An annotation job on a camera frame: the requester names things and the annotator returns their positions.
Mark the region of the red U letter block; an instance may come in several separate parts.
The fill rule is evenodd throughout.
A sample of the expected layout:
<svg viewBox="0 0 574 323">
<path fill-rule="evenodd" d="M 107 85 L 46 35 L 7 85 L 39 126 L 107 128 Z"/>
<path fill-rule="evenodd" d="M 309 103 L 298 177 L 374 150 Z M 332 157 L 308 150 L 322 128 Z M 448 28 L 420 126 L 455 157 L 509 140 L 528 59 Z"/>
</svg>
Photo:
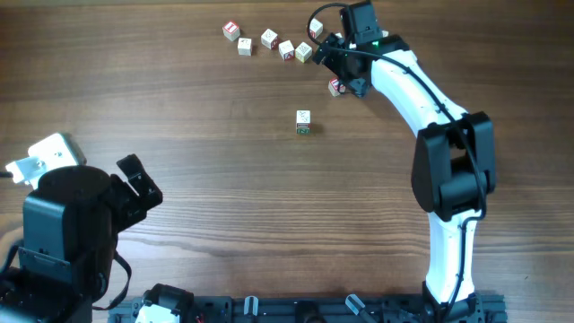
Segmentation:
<svg viewBox="0 0 574 323">
<path fill-rule="evenodd" d="M 329 81 L 328 90 L 333 97 L 337 97 L 344 94 L 346 88 L 338 78 L 333 78 Z"/>
</svg>

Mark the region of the white block red sketch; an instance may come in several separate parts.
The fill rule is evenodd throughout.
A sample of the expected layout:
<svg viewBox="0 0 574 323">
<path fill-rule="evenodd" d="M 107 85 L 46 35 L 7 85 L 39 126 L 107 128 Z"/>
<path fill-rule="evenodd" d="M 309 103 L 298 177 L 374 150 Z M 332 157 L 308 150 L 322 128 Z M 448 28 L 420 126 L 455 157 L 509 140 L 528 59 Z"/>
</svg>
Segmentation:
<svg viewBox="0 0 574 323">
<path fill-rule="evenodd" d="M 296 111 L 296 129 L 310 129 L 311 116 L 309 110 Z"/>
</svg>

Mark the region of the plain white wooden block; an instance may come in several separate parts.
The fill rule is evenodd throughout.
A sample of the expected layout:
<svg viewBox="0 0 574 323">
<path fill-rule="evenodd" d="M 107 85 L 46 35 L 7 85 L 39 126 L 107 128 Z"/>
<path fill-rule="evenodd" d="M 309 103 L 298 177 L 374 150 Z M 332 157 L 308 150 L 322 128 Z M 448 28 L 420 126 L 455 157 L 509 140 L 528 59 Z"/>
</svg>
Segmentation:
<svg viewBox="0 0 574 323">
<path fill-rule="evenodd" d="M 238 53 L 240 56 L 252 55 L 252 39 L 238 38 Z"/>
</svg>

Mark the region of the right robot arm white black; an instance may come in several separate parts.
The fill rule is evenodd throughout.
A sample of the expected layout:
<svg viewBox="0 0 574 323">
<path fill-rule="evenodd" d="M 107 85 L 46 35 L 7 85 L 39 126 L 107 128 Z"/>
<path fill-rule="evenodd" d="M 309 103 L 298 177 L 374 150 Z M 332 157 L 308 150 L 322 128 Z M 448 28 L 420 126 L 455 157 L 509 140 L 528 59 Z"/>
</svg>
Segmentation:
<svg viewBox="0 0 574 323">
<path fill-rule="evenodd" d="M 474 293 L 474 231 L 496 187 L 493 124 L 446 96 L 422 71 L 410 47 L 385 33 L 370 1 L 337 3 L 344 34 L 329 34 L 313 60 L 360 98 L 374 89 L 396 108 L 416 137 L 411 186 L 430 224 L 424 288 L 446 318 Z"/>
</svg>

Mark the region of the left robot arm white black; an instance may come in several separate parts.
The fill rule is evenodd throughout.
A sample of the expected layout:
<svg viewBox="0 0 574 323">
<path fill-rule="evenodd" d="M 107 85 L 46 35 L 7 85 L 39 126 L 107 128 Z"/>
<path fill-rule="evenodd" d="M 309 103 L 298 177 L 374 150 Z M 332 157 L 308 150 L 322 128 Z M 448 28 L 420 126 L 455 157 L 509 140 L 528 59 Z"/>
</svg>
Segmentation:
<svg viewBox="0 0 574 323">
<path fill-rule="evenodd" d="M 136 155 L 125 177 L 92 166 L 51 170 L 25 198 L 23 239 L 1 269 L 3 322 L 90 322 L 109 288 L 118 234 L 160 205 L 161 190 Z"/>
</svg>

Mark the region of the white block green side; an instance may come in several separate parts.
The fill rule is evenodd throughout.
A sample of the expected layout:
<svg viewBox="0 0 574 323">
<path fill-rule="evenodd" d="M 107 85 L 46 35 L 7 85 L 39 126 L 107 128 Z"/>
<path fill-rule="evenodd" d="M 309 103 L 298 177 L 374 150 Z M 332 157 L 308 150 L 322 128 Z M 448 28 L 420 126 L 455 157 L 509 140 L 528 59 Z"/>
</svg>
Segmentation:
<svg viewBox="0 0 574 323">
<path fill-rule="evenodd" d="M 296 133 L 298 135 L 308 135 L 310 134 L 310 128 L 296 128 Z"/>
</svg>

